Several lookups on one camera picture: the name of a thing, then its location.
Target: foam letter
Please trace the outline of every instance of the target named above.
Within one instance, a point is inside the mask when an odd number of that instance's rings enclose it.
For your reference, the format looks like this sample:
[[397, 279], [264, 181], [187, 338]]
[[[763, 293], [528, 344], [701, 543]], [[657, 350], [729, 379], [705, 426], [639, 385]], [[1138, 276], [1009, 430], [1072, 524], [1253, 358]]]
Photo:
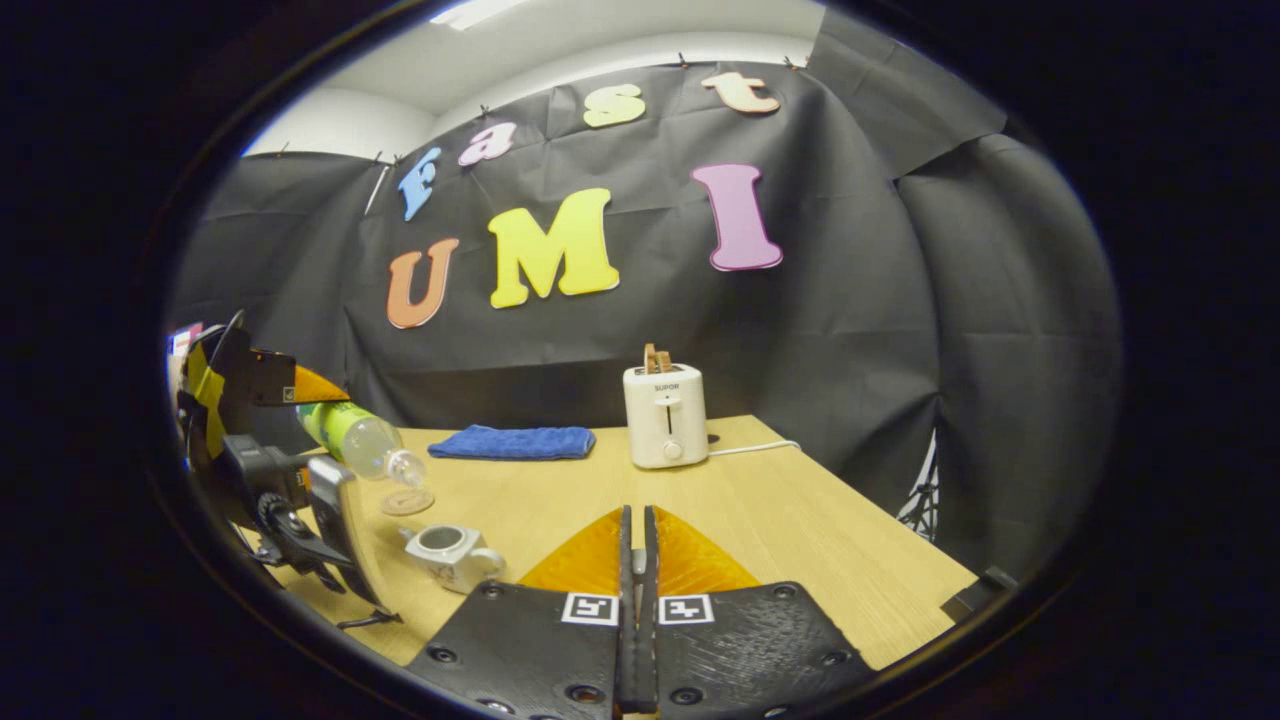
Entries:
[[525, 270], [539, 297], [552, 292], [556, 270], [564, 259], [559, 290], [564, 295], [600, 292], [618, 286], [618, 272], [609, 265], [604, 247], [604, 205], [609, 191], [580, 190], [561, 202], [550, 232], [543, 233], [524, 208], [507, 210], [489, 222], [498, 238], [498, 288], [489, 296], [494, 307], [522, 305], [529, 288], [520, 282]]
[[782, 106], [772, 97], [758, 97], [753, 87], [764, 87], [760, 78], [745, 78], [740, 73], [723, 73], [703, 81], [703, 87], [714, 87], [721, 101], [740, 113], [772, 113]]
[[458, 246], [456, 238], [444, 238], [428, 249], [431, 258], [431, 275], [426, 281], [426, 297], [411, 302], [410, 286], [413, 284], [413, 266], [422, 259], [419, 251], [406, 252], [392, 260], [392, 287], [387, 292], [387, 319], [397, 328], [416, 328], [430, 320], [444, 300], [444, 284], [449, 277], [449, 255]]
[[754, 270], [772, 268], [782, 261], [782, 249], [764, 234], [764, 220], [755, 201], [753, 183], [760, 177], [751, 165], [707, 165], [689, 173], [712, 200], [716, 218], [716, 252], [712, 266], [717, 270]]
[[634, 85], [602, 87], [588, 95], [582, 102], [586, 104], [582, 119], [593, 128], [630, 123], [644, 114], [640, 88]]
[[458, 156], [460, 165], [475, 165], [480, 160], [493, 160], [515, 145], [516, 123], [499, 123], [471, 138], [471, 146]]
[[435, 165], [431, 160], [440, 156], [440, 149], [433, 147], [422, 155], [422, 159], [410, 169], [404, 179], [401, 181], [399, 188], [404, 193], [404, 222], [410, 222], [417, 209], [426, 204], [426, 200], [431, 197], [431, 188], [426, 187], [431, 181], [435, 179]]

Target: white cup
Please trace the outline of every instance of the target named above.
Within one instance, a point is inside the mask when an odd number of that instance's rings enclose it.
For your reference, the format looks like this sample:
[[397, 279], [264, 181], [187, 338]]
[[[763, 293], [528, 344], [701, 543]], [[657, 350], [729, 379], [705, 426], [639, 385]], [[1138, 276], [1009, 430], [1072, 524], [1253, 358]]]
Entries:
[[408, 539], [404, 552], [416, 557], [438, 583], [461, 593], [507, 569], [507, 561], [485, 547], [480, 530], [461, 525], [426, 527]]

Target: bottle label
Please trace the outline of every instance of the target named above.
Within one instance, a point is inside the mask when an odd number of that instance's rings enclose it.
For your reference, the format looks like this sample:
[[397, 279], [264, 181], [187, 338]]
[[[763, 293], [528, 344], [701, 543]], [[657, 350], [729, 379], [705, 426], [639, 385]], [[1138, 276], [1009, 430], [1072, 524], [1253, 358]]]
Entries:
[[346, 462], [342, 459], [342, 439], [347, 437], [347, 430], [360, 420], [372, 416], [372, 413], [349, 401], [298, 406], [302, 428], [338, 462]]

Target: yellow letter m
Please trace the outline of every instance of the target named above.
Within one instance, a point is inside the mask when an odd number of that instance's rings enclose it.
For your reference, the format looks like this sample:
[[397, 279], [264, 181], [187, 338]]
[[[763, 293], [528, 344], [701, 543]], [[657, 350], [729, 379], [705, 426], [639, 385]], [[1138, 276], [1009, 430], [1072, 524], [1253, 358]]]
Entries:
[[618, 286], [618, 272], [609, 265], [604, 247], [604, 205], [609, 191], [603, 187], [580, 190], [561, 202], [548, 233], [524, 208], [507, 210], [489, 222], [498, 238], [498, 290], [489, 296], [494, 307], [513, 307], [529, 300], [529, 288], [520, 282], [525, 270], [538, 297], [547, 297], [556, 270], [564, 260], [559, 290], [564, 295], [600, 292]]

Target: yellow robot part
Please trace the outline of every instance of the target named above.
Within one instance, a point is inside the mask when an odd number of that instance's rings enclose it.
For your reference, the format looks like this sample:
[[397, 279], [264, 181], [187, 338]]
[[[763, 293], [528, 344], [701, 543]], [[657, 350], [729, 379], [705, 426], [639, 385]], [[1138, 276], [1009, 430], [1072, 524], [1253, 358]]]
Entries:
[[317, 373], [307, 370], [302, 365], [293, 369], [293, 401], [294, 402], [333, 402], [351, 400], [340, 387], [321, 378]]
[[622, 509], [582, 528], [557, 547], [520, 584], [556, 592], [618, 594]]
[[186, 369], [187, 387], [191, 388], [191, 395], [209, 410], [209, 425], [205, 428], [205, 447], [210, 457], [218, 457], [223, 451], [223, 436], [227, 434], [227, 430], [223, 428], [223, 418], [218, 414], [218, 404], [223, 398], [223, 386], [227, 384], [227, 378], [215, 373], [209, 366], [209, 359], [205, 356], [205, 343], [202, 342], [197, 342], [187, 354]]
[[759, 585], [727, 552], [692, 525], [653, 506], [658, 524], [658, 594], [700, 594]]

